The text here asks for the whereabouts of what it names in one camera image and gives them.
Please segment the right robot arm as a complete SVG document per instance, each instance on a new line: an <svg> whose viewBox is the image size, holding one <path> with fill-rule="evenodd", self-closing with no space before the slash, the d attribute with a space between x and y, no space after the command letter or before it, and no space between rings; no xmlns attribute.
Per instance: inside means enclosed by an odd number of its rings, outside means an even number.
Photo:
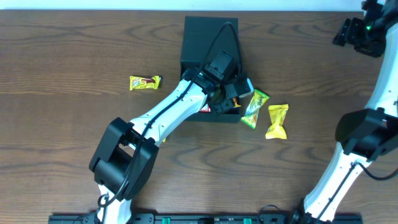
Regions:
<svg viewBox="0 0 398 224"><path fill-rule="evenodd" d="M397 1L361 3L364 18L346 19L333 44L383 62L365 108L343 115L336 127L335 153L315 188L287 223L333 223L338 205L378 157L397 149Z"/></svg>

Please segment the yellow snack bag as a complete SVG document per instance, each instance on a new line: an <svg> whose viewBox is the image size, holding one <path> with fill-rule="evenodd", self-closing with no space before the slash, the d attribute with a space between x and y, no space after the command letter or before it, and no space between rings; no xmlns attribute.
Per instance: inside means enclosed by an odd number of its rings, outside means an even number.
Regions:
<svg viewBox="0 0 398 224"><path fill-rule="evenodd" d="M288 109L288 104L269 106L271 125L266 132L266 139L287 139L287 133L283 125Z"/></svg>

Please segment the green yellow snack packet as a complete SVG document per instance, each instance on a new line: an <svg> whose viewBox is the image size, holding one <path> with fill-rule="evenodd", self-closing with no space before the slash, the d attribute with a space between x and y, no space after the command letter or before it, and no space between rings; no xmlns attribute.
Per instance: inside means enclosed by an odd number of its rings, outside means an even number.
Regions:
<svg viewBox="0 0 398 224"><path fill-rule="evenodd" d="M269 98L270 96L266 93L260 90L254 90L253 97L251 98L248 107L246 108L245 114L241 118L241 121L250 128L255 129L259 110Z"/></svg>

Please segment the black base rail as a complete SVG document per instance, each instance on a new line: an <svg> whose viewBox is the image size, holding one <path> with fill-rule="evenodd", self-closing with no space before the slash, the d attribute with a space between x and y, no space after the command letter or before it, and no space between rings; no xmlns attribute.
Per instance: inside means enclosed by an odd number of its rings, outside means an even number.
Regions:
<svg viewBox="0 0 398 224"><path fill-rule="evenodd" d="M286 224L289 216L285 213L264 213L257 215L154 215L137 213L128 224ZM84 215L51 215L49 224L95 224L93 213Z"/></svg>

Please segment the black open gift box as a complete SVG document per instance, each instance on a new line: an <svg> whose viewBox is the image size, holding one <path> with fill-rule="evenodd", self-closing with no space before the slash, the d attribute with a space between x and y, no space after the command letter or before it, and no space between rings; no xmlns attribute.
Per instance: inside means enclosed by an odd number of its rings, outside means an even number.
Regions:
<svg viewBox="0 0 398 224"><path fill-rule="evenodd" d="M225 50L235 58L238 56L233 31L225 27L218 34L226 22L238 31L239 20L235 17L185 17L180 73L198 67L202 61L212 61L219 50Z"/></svg>

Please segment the orange yellow biscuit packet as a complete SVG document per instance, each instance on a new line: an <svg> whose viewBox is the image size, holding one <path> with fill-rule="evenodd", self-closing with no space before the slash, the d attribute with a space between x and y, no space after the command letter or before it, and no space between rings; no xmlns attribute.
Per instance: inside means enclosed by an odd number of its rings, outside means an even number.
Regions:
<svg viewBox="0 0 398 224"><path fill-rule="evenodd" d="M238 102L238 98L237 98L237 97L233 98L233 104L234 104L234 107L235 107L235 108L241 107L241 105L240 105L239 102Z"/></svg>

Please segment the red Pringles can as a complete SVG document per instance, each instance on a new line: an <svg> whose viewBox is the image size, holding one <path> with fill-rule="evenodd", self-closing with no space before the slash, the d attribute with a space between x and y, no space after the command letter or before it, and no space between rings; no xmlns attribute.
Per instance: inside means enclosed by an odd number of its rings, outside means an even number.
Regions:
<svg viewBox="0 0 398 224"><path fill-rule="evenodd" d="M202 109L199 110L200 113L210 113L211 108L206 104Z"/></svg>

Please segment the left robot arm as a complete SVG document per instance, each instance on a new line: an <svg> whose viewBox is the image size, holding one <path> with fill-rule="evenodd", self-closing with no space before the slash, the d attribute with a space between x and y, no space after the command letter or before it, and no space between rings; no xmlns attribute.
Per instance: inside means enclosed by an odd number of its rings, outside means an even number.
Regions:
<svg viewBox="0 0 398 224"><path fill-rule="evenodd" d="M232 99L254 91L237 68L189 68L176 89L158 105L129 122L110 122L91 158L101 196L95 223L127 223L132 199L148 181L163 140L184 120L208 105L213 113L233 107Z"/></svg>

